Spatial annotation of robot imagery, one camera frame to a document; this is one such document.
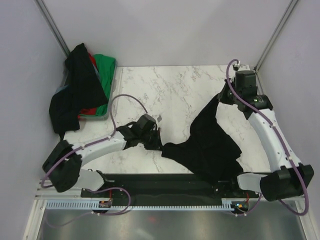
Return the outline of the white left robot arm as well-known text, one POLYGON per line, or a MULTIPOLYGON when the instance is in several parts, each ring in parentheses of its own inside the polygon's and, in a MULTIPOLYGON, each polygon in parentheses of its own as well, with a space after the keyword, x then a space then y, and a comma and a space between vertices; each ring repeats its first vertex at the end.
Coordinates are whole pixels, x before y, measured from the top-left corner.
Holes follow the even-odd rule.
POLYGON ((92 190, 99 197, 106 196, 110 185, 104 181, 102 173, 83 169, 83 166, 102 156, 124 151, 142 144, 146 150, 162 149, 161 129, 156 120, 148 114, 138 121, 115 127, 110 135, 92 141, 71 144, 60 141, 42 165, 45 180, 50 180, 50 187, 58 193, 72 188, 92 190))

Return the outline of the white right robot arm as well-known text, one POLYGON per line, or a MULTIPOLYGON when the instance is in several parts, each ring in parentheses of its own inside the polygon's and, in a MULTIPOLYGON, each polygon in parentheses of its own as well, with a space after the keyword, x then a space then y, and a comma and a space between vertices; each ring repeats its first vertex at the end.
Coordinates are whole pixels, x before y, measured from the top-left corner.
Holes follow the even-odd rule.
POLYGON ((270 167, 269 172, 239 174, 229 184, 230 193, 240 197, 249 190, 261 193, 269 202, 302 196, 301 183, 308 186, 314 170, 311 165, 302 164, 282 131, 276 127, 273 105, 266 95, 258 94, 255 73, 251 70, 236 71, 233 78, 225 81, 218 101, 237 105, 258 135, 270 167))

